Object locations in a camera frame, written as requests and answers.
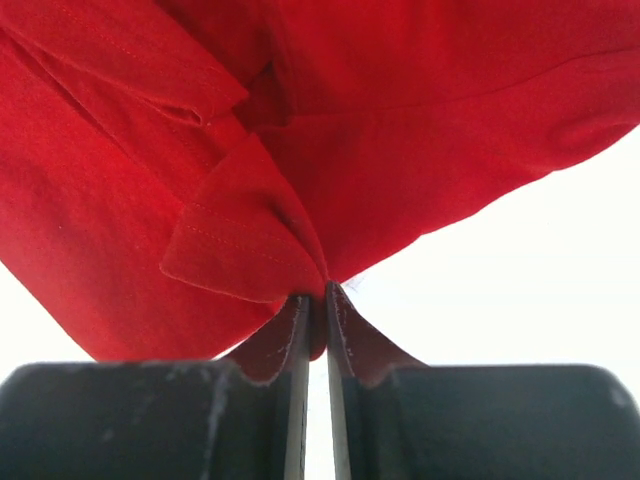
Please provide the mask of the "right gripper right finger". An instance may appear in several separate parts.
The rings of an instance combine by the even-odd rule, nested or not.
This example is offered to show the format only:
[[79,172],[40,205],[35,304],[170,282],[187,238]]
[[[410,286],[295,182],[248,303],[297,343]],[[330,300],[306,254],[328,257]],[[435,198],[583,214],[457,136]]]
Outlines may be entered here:
[[431,367],[326,289],[339,479],[592,479],[639,475],[639,409],[593,365]]

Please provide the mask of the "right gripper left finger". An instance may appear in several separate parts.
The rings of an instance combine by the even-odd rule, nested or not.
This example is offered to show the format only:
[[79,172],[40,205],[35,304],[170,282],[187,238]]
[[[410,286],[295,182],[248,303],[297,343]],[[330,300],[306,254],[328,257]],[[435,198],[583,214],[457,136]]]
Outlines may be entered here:
[[5,479],[300,479],[310,302],[218,360],[34,363],[1,386]]

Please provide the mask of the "red t-shirt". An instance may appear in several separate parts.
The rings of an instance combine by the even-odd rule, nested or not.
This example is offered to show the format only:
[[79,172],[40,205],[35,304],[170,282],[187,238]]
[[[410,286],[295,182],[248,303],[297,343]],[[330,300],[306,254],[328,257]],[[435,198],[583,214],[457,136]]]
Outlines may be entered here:
[[1,260],[97,360],[211,358],[638,123],[635,1],[5,1]]

